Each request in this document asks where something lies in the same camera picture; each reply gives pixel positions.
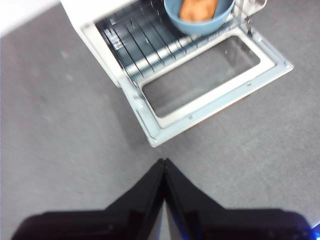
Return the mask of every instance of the oven rack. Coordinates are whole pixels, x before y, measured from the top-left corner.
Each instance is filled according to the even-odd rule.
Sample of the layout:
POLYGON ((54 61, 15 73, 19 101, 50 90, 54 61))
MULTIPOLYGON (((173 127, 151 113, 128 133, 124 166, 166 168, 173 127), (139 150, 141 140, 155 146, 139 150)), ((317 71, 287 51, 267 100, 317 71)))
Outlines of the oven rack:
POLYGON ((208 35, 188 36, 171 23, 163 0, 138 0, 96 24, 128 76, 147 79, 248 19, 237 2, 227 22, 208 35))

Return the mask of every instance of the orange food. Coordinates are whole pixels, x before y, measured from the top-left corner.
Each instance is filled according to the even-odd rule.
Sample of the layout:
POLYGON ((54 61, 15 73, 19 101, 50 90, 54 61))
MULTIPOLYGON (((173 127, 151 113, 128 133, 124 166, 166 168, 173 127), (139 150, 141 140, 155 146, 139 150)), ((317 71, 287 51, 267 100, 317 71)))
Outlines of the orange food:
POLYGON ((202 22, 214 17, 219 0, 184 0, 179 17, 187 22, 202 22))

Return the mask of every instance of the white toaster oven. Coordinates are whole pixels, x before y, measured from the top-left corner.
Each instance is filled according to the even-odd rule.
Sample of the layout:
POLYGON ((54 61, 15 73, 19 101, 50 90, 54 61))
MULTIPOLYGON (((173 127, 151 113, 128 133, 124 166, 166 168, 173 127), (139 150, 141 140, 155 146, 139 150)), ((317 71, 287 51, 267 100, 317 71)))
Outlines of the white toaster oven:
POLYGON ((267 0, 236 0, 224 25, 205 36, 177 30, 162 0, 61 3, 153 147, 294 68, 250 22, 267 0))

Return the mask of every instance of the gray carpet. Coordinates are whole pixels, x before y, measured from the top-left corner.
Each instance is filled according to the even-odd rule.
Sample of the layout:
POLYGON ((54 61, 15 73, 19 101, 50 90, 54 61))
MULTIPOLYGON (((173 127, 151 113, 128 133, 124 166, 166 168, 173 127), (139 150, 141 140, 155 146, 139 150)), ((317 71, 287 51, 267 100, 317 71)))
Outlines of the gray carpet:
POLYGON ((253 24, 293 72, 158 148, 61 5, 4 36, 1 239, 32 214, 105 208, 160 157, 227 208, 318 223, 319 13, 319 0, 270 0, 253 24))

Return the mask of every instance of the bowl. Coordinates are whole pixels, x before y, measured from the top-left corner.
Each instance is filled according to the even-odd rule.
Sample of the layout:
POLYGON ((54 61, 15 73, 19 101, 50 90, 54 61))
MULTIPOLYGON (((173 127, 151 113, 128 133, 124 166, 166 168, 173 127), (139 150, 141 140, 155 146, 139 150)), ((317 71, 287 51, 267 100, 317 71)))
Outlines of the bowl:
POLYGON ((218 30, 231 13, 236 0, 219 0, 212 19, 201 22, 188 22, 179 18, 183 0, 164 0, 164 8, 171 22, 187 35, 207 35, 218 30))

